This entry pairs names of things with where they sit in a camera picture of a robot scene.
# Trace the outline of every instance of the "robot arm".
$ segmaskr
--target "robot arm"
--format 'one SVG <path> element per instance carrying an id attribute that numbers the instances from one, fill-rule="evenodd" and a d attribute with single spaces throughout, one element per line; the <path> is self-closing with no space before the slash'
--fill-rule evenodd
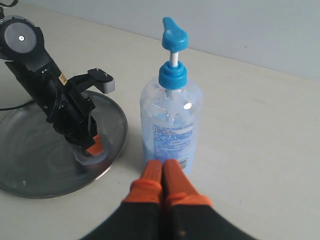
<path id="1" fill-rule="evenodd" d="M 21 16 L 4 16 L 1 10 L 0 59 L 6 60 L 7 67 L 56 132 L 93 156 L 103 152 L 97 124 L 91 116 L 95 104 L 81 93 L 91 86 L 103 93 L 114 91 L 112 76 L 95 68 L 67 80 L 46 51 L 41 29 Z"/>

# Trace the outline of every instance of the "white pump stem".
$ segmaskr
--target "white pump stem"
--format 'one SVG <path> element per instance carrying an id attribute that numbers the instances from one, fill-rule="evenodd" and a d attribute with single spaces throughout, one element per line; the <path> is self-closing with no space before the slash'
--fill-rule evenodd
<path id="1" fill-rule="evenodd" d="M 178 58 L 179 58 L 179 52 L 170 52 L 170 65 L 172 67 L 178 66 Z"/>

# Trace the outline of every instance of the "white table surface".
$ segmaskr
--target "white table surface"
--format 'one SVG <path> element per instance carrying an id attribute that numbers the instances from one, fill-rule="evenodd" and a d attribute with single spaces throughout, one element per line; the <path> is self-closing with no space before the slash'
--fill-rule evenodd
<path id="1" fill-rule="evenodd" d="M 169 54 L 158 40 L 37 7 L 9 13 L 42 28 L 68 78 L 94 67 L 114 76 L 109 96 L 129 122 L 124 153 L 93 184 L 45 200 L 0 191 L 0 239 L 78 239 L 118 207 L 142 171 L 140 93 Z M 195 187 L 261 240 L 320 239 L 320 83 L 192 49 L 180 60 L 205 95 Z M 0 108 L 29 99 L 4 63 L 0 89 Z"/>

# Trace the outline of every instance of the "metal base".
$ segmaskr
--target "metal base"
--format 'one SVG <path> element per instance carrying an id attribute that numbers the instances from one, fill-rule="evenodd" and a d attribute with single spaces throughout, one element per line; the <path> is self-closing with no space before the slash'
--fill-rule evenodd
<path id="1" fill-rule="evenodd" d="M 96 109 L 98 134 L 108 145 L 104 159 L 79 161 L 79 152 L 53 126 L 36 104 L 12 111 L 0 123 L 0 188 L 16 196 L 45 199 L 77 191 L 105 174 L 127 141 L 122 109 L 103 94 L 86 91 Z"/>

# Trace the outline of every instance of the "round metal plate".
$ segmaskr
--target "round metal plate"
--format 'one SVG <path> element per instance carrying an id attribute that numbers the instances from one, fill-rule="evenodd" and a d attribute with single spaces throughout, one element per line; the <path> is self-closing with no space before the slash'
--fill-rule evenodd
<path id="1" fill-rule="evenodd" d="M 79 190 L 105 174 L 127 141 L 128 122 L 122 109 L 103 94 L 85 91 L 96 108 L 98 134 L 110 149 L 104 160 L 82 165 L 74 147 L 46 122 L 36 104 L 12 111 L 0 123 L 0 188 L 20 197 L 44 199 Z"/>

